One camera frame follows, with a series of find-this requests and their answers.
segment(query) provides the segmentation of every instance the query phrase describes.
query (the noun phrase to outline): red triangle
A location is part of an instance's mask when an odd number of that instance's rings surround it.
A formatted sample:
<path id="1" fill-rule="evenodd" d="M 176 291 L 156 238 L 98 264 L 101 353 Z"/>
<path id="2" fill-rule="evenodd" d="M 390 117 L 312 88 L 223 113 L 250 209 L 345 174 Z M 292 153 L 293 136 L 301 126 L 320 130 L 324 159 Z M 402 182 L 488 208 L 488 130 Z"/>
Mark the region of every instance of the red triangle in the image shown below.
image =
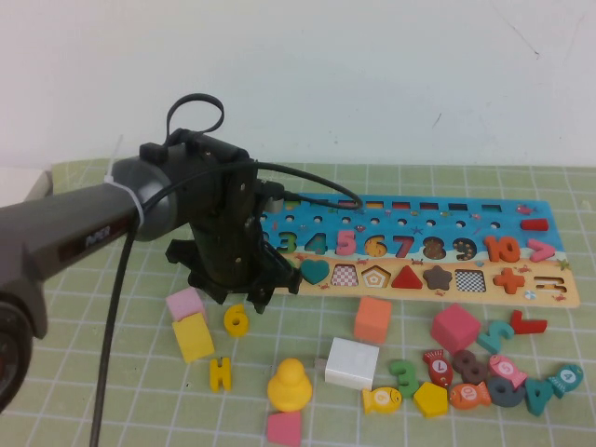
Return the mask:
<path id="1" fill-rule="evenodd" d="M 396 289 L 422 289 L 422 281 L 416 276 L 412 268 L 406 265 L 391 283 Z"/>

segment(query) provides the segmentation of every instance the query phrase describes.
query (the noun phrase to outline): pink block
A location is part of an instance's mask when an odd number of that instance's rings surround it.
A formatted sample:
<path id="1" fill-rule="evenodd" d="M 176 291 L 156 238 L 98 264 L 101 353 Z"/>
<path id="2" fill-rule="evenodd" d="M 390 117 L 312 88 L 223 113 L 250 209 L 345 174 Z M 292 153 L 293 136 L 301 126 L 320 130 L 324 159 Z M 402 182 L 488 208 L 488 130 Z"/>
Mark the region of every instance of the pink block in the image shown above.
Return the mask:
<path id="1" fill-rule="evenodd" d="M 300 447 L 302 442 L 300 412 L 271 414 L 267 419 L 267 440 L 288 447 Z"/>
<path id="2" fill-rule="evenodd" d="M 535 252 L 530 255 L 530 261 L 533 263 L 539 263 L 540 261 L 544 261 L 555 255 L 555 248 L 553 246 L 536 239 L 528 240 L 528 248 L 535 250 Z"/>
<path id="3" fill-rule="evenodd" d="M 450 305 L 435 317 L 430 335 L 451 355 L 470 346 L 481 331 L 481 323 L 461 305 Z"/>
<path id="4" fill-rule="evenodd" d="M 200 312 L 203 314 L 205 322 L 207 322 L 205 306 L 201 301 L 198 290 L 193 287 L 170 295 L 166 298 L 166 302 L 168 303 L 169 312 L 174 321 L 180 321 Z"/>

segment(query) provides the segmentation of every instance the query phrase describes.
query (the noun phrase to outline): yellow fish toy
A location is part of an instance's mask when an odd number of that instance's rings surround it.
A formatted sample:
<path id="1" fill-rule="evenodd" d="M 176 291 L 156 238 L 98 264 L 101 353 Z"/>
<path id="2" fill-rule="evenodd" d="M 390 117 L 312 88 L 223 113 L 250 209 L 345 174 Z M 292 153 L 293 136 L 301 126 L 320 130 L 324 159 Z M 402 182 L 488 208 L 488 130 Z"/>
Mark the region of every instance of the yellow fish toy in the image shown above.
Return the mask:
<path id="1" fill-rule="evenodd" d="M 372 411 L 377 413 L 393 413 L 400 408 L 401 393 L 389 386 L 376 388 L 374 391 L 363 389 L 362 403 L 364 404 L 364 414 Z"/>

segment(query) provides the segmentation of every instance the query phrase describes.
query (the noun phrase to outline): white cube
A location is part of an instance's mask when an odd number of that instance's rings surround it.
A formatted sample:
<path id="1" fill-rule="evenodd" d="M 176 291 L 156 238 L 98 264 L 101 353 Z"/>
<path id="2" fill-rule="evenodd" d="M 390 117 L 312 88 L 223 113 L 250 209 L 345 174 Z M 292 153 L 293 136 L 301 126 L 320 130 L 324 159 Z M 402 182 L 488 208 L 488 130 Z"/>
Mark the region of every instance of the white cube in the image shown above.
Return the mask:
<path id="1" fill-rule="evenodd" d="M 325 382 L 354 389 L 373 389 L 377 346 L 333 338 L 325 368 Z"/>

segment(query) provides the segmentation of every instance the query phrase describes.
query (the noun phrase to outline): black cable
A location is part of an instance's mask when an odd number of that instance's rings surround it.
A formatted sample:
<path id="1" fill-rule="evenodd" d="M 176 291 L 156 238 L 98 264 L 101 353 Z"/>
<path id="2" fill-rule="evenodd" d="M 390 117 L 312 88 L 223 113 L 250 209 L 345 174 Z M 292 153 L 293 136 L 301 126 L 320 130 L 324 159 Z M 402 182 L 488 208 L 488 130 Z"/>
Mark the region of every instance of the black cable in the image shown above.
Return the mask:
<path id="1" fill-rule="evenodd" d="M 97 447 L 100 442 L 100 429 L 102 428 L 103 402 L 105 401 L 105 387 L 108 378 L 108 365 L 110 361 L 110 350 L 112 348 L 112 338 L 114 337 L 115 317 L 118 313 L 118 305 L 120 303 L 120 294 L 122 292 L 122 284 L 124 282 L 124 275 L 129 263 L 130 251 L 132 243 L 137 235 L 138 220 L 130 229 L 127 238 L 124 242 L 124 247 L 120 253 L 120 261 L 118 269 L 115 273 L 114 287 L 112 288 L 112 298 L 110 299 L 110 307 L 108 309 L 108 317 L 105 321 L 105 329 L 103 330 L 103 344 L 102 355 L 100 356 L 100 370 L 97 377 L 97 389 L 95 391 L 95 406 L 93 408 L 93 419 L 91 420 L 91 436 L 89 438 L 89 446 Z"/>
<path id="2" fill-rule="evenodd" d="M 332 203 L 332 202 L 328 202 L 325 200 L 318 200 L 318 199 L 311 198 L 311 197 L 300 196 L 300 195 L 297 195 L 294 193 L 286 193 L 286 198 L 301 199 L 301 200 L 304 200 L 307 202 L 321 205 L 323 207 L 335 208 L 338 210 L 357 210 L 359 208 L 362 208 L 362 199 L 357 194 L 353 193 L 352 191 L 350 191 L 347 188 L 344 188 L 341 184 L 332 182 L 331 180 L 323 179 L 322 177 L 319 177 L 318 175 L 311 174 L 309 172 L 304 172 L 302 170 L 298 170 L 295 168 L 288 168 L 287 166 L 278 165 L 276 163 L 264 163 L 264 162 L 260 162 L 260 161 L 242 161 L 242 162 L 238 162 L 238 163 L 230 163 L 228 165 L 221 165 L 221 166 L 207 169 L 207 170 L 201 170 L 199 172 L 195 172 L 194 174 L 191 174 L 188 177 L 185 177 L 185 178 L 179 180 L 176 183 L 172 183 L 171 185 L 166 186 L 161 191 L 159 191 L 158 193 L 151 196 L 142 205 L 142 209 L 144 212 L 149 212 L 155 205 L 157 205 L 157 203 L 159 203 L 159 201 L 162 198 L 164 198 L 165 196 L 169 196 L 171 193 L 176 191 L 178 188 L 181 188 L 188 182 L 196 180 L 199 177 L 202 177 L 203 175 L 214 174 L 217 172 L 220 172 L 220 173 L 230 172 L 230 171 L 241 170 L 241 169 L 264 169 L 264 170 L 271 170 L 274 172 L 281 172 L 283 174 L 290 174 L 290 175 L 293 175 L 294 177 L 299 177 L 301 179 L 305 179 L 310 182 L 314 182 L 314 183 L 322 184 L 323 186 L 327 186 L 328 188 L 331 188 L 340 194 L 344 194 L 344 195 L 350 197 L 352 199 L 353 203 L 346 203 L 346 204 Z"/>

